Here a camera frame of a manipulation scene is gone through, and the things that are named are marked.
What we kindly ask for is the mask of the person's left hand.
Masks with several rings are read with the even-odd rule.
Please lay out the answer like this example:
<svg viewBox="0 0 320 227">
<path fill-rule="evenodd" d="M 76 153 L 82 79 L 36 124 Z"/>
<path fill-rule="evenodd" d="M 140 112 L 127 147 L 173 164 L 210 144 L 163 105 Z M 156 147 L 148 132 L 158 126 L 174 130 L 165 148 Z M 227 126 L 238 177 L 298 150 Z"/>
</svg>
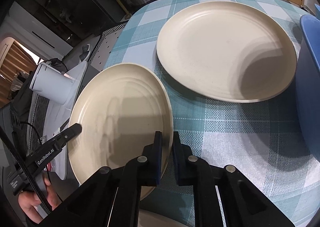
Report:
<svg viewBox="0 0 320 227">
<path fill-rule="evenodd" d="M 61 200 L 58 198 L 57 193 L 55 192 L 49 179 L 44 176 L 43 180 L 48 193 L 48 203 L 52 207 L 52 210 L 55 210 L 61 204 Z M 32 222 L 39 224 L 43 220 L 36 209 L 37 206 L 41 204 L 41 201 L 35 192 L 21 192 L 18 196 L 18 203 L 20 208 Z"/>
</svg>

